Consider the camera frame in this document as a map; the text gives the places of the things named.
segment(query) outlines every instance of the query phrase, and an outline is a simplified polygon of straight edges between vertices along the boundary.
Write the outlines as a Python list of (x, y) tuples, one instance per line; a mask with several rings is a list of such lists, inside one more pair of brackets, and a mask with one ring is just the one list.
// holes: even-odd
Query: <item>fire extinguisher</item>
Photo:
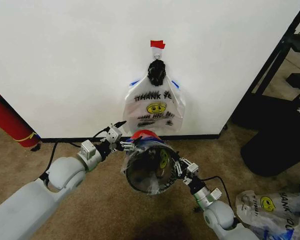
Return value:
[(0, 95), (0, 128), (23, 147), (32, 147), (39, 137)]

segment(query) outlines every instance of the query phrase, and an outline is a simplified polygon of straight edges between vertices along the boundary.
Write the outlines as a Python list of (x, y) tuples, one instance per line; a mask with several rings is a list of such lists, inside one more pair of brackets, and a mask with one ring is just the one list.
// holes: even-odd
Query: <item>pile of plastic bags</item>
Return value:
[(248, 190), (236, 197), (236, 213), (263, 240), (300, 240), (300, 193), (256, 195)]

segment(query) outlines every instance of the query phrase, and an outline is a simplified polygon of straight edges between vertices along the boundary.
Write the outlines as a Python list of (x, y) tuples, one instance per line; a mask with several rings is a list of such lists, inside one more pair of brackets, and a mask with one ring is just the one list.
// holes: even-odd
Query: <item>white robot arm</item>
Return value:
[[(85, 179), (86, 173), (116, 151), (121, 136), (118, 128), (111, 126), (101, 144), (94, 146), (89, 140), (84, 141), (77, 158), (56, 159), (38, 179), (4, 201), (0, 205), (0, 240), (29, 239), (56, 211), (61, 200)], [(48, 182), (58, 192), (51, 191)]]
[(190, 193), (203, 210), (206, 224), (220, 240), (258, 240), (259, 238), (236, 219), (232, 208), (218, 199), (222, 193), (218, 188), (210, 191), (203, 180), (198, 178), (199, 166), (185, 158), (175, 162), (178, 178), (188, 185)]
[[(116, 150), (133, 148), (131, 142), (118, 142), (122, 133), (118, 129), (124, 122), (108, 128), (101, 144), (94, 146), (89, 140), (81, 144), (77, 158), (60, 157), (38, 179), (20, 188), (0, 205), (0, 240), (29, 239), (56, 211), (62, 199), (75, 190), (100, 162)], [(218, 199), (218, 188), (210, 191), (197, 176), (198, 165), (180, 158), (175, 163), (178, 178), (190, 187), (191, 194), (204, 211), (204, 220), (220, 240), (258, 240), (241, 223), (235, 222), (231, 207)], [(58, 191), (52, 191), (48, 183)]]

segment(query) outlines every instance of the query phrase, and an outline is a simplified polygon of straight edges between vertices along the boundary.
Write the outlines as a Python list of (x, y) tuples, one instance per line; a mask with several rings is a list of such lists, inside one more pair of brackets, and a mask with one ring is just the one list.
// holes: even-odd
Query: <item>white plastic bag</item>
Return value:
[(300, 193), (256, 195), (248, 190), (236, 197), (236, 213), (264, 240), (300, 240)]
[(132, 134), (142, 129), (159, 133), (180, 130), (186, 106), (180, 87), (166, 76), (165, 71), (161, 81), (162, 85), (154, 85), (148, 74), (130, 85), (123, 119), (127, 120), (126, 125)]

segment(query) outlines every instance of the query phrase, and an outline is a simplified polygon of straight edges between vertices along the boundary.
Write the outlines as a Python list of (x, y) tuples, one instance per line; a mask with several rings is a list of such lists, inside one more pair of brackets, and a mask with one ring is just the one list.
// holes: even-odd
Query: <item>beige carpet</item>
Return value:
[[(244, 190), (278, 192), (297, 189), (300, 163), (277, 177), (251, 173), (240, 156), (240, 147), (255, 132), (229, 124), (220, 139), (170, 141), (175, 150), (200, 167), (201, 177), (219, 175), (228, 188), (232, 204)], [(0, 203), (46, 168), (53, 143), (43, 143), (37, 152), (21, 147), (0, 129)], [(74, 156), (78, 148), (61, 143), (55, 159)], [(202, 213), (194, 213), (196, 202), (189, 189), (177, 181), (165, 193), (149, 196), (133, 190), (120, 173), (124, 154), (112, 154), (66, 198), (56, 213), (36, 232), (35, 240), (216, 240)], [(222, 185), (211, 180), (212, 189)]]

